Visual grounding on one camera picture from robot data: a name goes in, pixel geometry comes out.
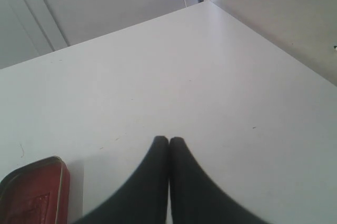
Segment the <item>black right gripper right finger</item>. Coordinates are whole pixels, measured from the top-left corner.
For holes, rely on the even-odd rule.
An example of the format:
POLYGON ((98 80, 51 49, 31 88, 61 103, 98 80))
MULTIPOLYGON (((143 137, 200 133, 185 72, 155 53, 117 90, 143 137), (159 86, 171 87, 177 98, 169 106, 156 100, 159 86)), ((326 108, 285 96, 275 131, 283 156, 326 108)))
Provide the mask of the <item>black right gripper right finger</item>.
POLYGON ((225 194, 197 163, 183 138, 170 140, 170 194, 174 223, 259 223, 225 194))

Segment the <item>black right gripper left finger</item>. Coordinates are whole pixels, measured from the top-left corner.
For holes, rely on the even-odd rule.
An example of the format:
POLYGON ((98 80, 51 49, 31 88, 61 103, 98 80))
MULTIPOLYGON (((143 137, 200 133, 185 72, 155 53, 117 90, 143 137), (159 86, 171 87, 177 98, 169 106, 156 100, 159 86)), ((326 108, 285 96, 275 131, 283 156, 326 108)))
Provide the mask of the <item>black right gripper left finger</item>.
POLYGON ((165 223, 169 188, 168 139, 156 136, 129 179, 76 223, 165 223))

